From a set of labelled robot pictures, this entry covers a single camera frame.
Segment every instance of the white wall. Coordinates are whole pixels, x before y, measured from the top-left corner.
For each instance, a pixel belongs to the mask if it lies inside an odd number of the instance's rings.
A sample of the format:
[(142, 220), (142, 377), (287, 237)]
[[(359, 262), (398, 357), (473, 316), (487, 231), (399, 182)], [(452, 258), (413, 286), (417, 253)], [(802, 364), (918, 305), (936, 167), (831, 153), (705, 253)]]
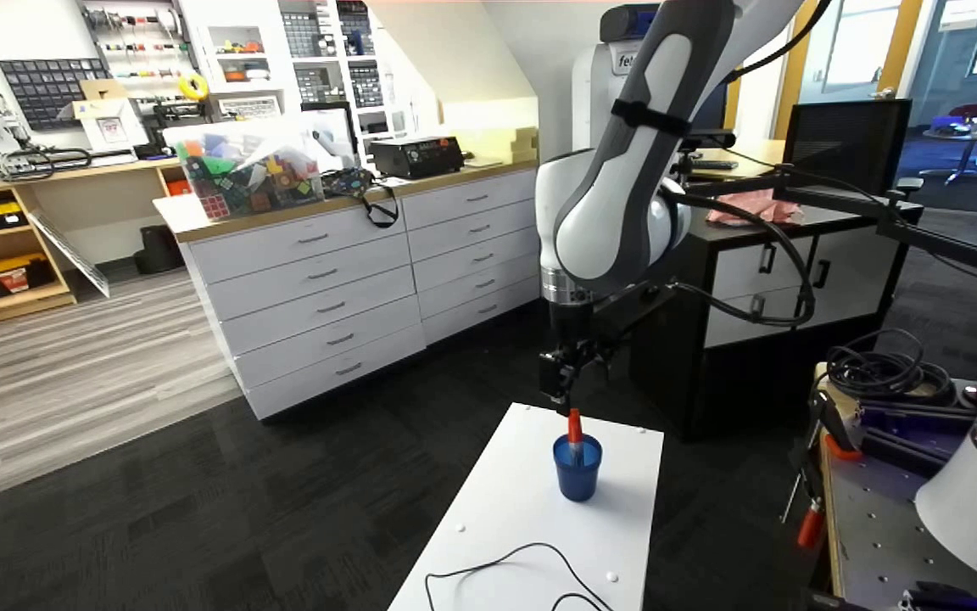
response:
[(407, 63), (398, 89), (413, 89), (413, 122), (448, 131), (535, 127), (535, 93), (480, 0), (376, 0), (376, 17)]
[[(786, 33), (789, 29), (777, 33), (770, 45), (762, 45), (743, 63), (767, 58), (772, 49), (781, 49), (786, 42)], [(781, 95), (782, 95), (782, 71), (786, 71), (786, 62), (781, 58), (772, 63), (762, 63), (761, 71), (743, 76), (738, 101), (736, 101), (736, 127), (734, 127), (738, 141), (770, 138), (770, 130), (772, 130), (772, 120), (781, 107)]]
[[(95, 49), (76, 0), (0, 0), (0, 58), (95, 58)], [(36, 141), (85, 147), (85, 135), (81, 130), (36, 131)]]

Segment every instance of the wooden floor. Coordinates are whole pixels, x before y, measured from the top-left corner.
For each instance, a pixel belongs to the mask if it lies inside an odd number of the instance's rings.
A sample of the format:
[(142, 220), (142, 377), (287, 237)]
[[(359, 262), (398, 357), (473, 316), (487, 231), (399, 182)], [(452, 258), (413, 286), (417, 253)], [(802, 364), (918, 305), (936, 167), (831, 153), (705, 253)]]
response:
[(238, 397), (188, 270), (0, 326), (0, 491)]

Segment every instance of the countertop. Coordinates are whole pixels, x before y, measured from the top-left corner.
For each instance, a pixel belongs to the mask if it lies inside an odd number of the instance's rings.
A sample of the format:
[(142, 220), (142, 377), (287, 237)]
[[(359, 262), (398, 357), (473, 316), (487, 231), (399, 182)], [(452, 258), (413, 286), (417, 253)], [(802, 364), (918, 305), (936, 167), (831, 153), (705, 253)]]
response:
[[(456, 188), (456, 182), (469, 182), (469, 180), (480, 180), (480, 175), (520, 174), (520, 170), (535, 170), (535, 163), (469, 167), (461, 174), (445, 174), (445, 175), (430, 175), (430, 180), (388, 180), (388, 188), (398, 196), (410, 196), (410, 193), (442, 189), (442, 188)], [(208, 216), (202, 205), (194, 193), (159, 196), (159, 201), (154, 201), (154, 206), (170, 225), (177, 240), (202, 240), (202, 237), (217, 237), (217, 233), (267, 226), (267, 225), (283, 225), (292, 216), (307, 216), (307, 214), (326, 214), (326, 211), (359, 206), (359, 205), (352, 196), (330, 196), (330, 201), (305, 205), (305, 206), (286, 206), (286, 211), (271, 211), (271, 214), (225, 216), (225, 220)]]

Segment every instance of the black cable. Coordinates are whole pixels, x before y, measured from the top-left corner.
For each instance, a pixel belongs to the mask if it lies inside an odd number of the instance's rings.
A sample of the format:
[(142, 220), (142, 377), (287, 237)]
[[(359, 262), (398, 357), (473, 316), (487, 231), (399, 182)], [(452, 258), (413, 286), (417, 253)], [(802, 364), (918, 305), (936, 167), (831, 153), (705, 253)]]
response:
[(581, 597), (581, 601), (587, 601), (594, 611), (611, 611), (611, 603), (607, 603), (603, 597), (597, 597), (597, 592), (571, 568), (565, 552), (564, 552), (561, 545), (552, 545), (552, 542), (543, 542), (543, 538), (521, 542), (521, 545), (517, 545), (517, 549), (508, 549), (508, 552), (502, 552), (502, 557), (496, 557), (496, 561), (487, 561), (487, 562), (475, 562), (475, 568), (461, 568), (461, 569), (448, 569), (448, 574), (425, 574), (427, 609), (435, 611), (435, 597), (430, 597), (427, 581), (448, 581), (448, 578), (461, 578), (461, 574), (480, 574), (480, 569), (497, 568), (497, 562), (513, 561), (517, 552), (535, 549), (535, 545), (539, 545), (539, 549), (552, 549), (552, 552), (564, 561), (565, 574), (587, 592), (587, 594), (565, 592), (565, 594), (556, 597), (552, 609), (561, 609), (561, 601), (565, 601), (565, 597)]
[(746, 63), (746, 67), (729, 71), (724, 85), (729, 85), (729, 80), (736, 80), (736, 77), (743, 77), (743, 76), (751, 76), (751, 71), (761, 71), (762, 63), (782, 58), (789, 49), (798, 49), (798, 45), (821, 22), (821, 17), (826, 13), (826, 6), (831, 6), (831, 0), (821, 0), (821, 4), (814, 6), (814, 13), (806, 17), (806, 22), (803, 22), (786, 45), (781, 45), (777, 51), (770, 51), (767, 58), (761, 58), (761, 62), (754, 62), (754, 63)]
[(811, 279), (806, 279), (806, 266), (803, 266), (798, 244), (794, 244), (781, 226), (772, 226), (772, 225), (762, 220), (761, 214), (729, 206), (729, 205), (724, 205), (724, 201), (708, 201), (708, 196), (690, 201), (690, 196), (686, 196), (686, 205), (690, 205), (690, 206), (724, 211), (724, 214), (734, 214), (734, 216), (738, 216), (738, 220), (767, 231), (767, 233), (786, 251), (786, 258), (789, 258), (789, 266), (794, 266), (794, 270), (798, 270), (798, 279), (802, 279), (802, 310), (798, 310), (789, 318), (782, 318), (782, 316), (762, 316), (762, 311), (736, 310), (736, 305), (708, 295), (708, 292), (700, 288), (700, 286), (673, 282), (673, 288), (690, 292), (690, 295), (700, 295), (700, 297), (705, 297), (712, 310), (719, 310), (719, 311), (727, 311), (727, 316), (736, 316), (736, 318), (746, 318), (746, 321), (758, 321), (758, 326), (802, 326), (802, 321), (806, 321), (806, 318), (814, 316), (816, 295), (814, 295), (814, 286), (811, 286)]

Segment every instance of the cabinet drawer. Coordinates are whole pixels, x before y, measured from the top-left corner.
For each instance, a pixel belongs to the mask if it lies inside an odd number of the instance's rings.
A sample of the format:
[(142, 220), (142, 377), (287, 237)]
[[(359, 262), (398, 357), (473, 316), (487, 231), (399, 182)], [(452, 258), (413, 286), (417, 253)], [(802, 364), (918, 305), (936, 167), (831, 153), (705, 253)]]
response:
[(473, 216), (457, 216), (448, 225), (430, 225), (410, 233), (413, 262), (439, 258), (445, 251), (457, 251), (475, 240), (493, 240), (497, 233), (513, 233), (520, 226), (534, 226), (534, 205), (497, 206)]
[(520, 182), (513, 174), (469, 180), (442, 189), (417, 193), (402, 201), (407, 226), (427, 226), (456, 216), (469, 216), (493, 206), (508, 206), (520, 201)]
[(225, 282), (257, 269), (276, 269), (321, 251), (379, 240), (399, 233), (372, 226), (359, 206), (298, 216), (287, 225), (267, 225), (241, 233), (219, 233), (214, 240), (189, 244), (189, 258), (208, 282)]
[(318, 258), (278, 266), (278, 269), (260, 269), (255, 276), (241, 276), (232, 282), (209, 286), (209, 301), (219, 318), (234, 318), (255, 310), (267, 310), (278, 301), (292, 301), (303, 295), (314, 295), (337, 286), (348, 286), (367, 276), (379, 276), (388, 269), (402, 269), (410, 266), (410, 248), (402, 233), (330, 251)]
[(496, 269), (478, 269), (457, 282), (435, 286), (427, 292), (417, 292), (422, 316), (435, 316), (435, 311), (456, 310), (469, 297), (504, 292), (513, 282), (520, 282), (526, 276), (535, 276), (535, 258), (496, 266)]
[(493, 295), (475, 295), (469, 301), (457, 301), (456, 310), (445, 310), (445, 311), (435, 311), (435, 316), (425, 316), (425, 334), (427, 334), (427, 344), (442, 344), (461, 330), (473, 330), (493, 316), (502, 316), (508, 310), (520, 310), (526, 301), (534, 301), (539, 295), (539, 276), (526, 276)]
[(376, 344), (363, 344), (337, 360), (318, 360), (307, 368), (298, 368), (287, 377), (276, 377), (266, 382), (246, 382), (246, 405), (255, 412), (255, 416), (271, 416), (278, 412), (287, 412), (294, 405), (305, 405), (326, 391), (337, 391), (343, 382), (352, 382), (355, 377), (367, 377), (372, 369), (383, 369), (410, 352), (417, 352), (422, 346), (407, 335), (383, 335)]
[[(794, 237), (794, 244), (802, 251), (802, 262), (806, 262), (814, 237)], [(719, 251), (712, 282), (717, 297), (761, 295), (789, 286), (802, 286), (802, 276), (789, 253), (772, 240)]]
[[(727, 301), (746, 311), (762, 310), (762, 316), (789, 318), (798, 311), (798, 288), (772, 288), (772, 292), (738, 295)], [(708, 310), (703, 346), (729, 346), (729, 344), (746, 344), (746, 340), (781, 335), (781, 334), (786, 334), (786, 326), (758, 326), (729, 311)]]
[(383, 335), (399, 335), (399, 334), (410, 335), (410, 346), (417, 344), (425, 346), (422, 311), (413, 297), (399, 297), (399, 301), (370, 310), (363, 316), (348, 316), (321, 330), (307, 330), (303, 335), (243, 352), (238, 360), (238, 369), (243, 380), (260, 382), (260, 380), (286, 377), (305, 364), (337, 360), (367, 344), (376, 344)]
[(457, 248), (427, 262), (413, 266), (413, 279), (417, 279), (417, 292), (427, 292), (435, 286), (448, 286), (457, 282), (464, 276), (475, 270), (504, 270), (513, 266), (535, 266), (535, 231), (534, 226), (520, 226), (513, 233), (502, 233), (496, 240), (480, 240), (473, 248)]
[(376, 310), (383, 301), (398, 301), (413, 295), (410, 269), (393, 269), (331, 292), (318, 292), (307, 297), (283, 301), (276, 310), (257, 310), (241, 318), (225, 321), (228, 346), (241, 357), (246, 349), (260, 349), (267, 344), (298, 335), (314, 326), (330, 326), (337, 318), (348, 318), (355, 311)]
[(873, 226), (821, 233), (811, 266), (816, 310), (803, 326), (876, 316), (884, 297), (894, 251), (900, 244)]

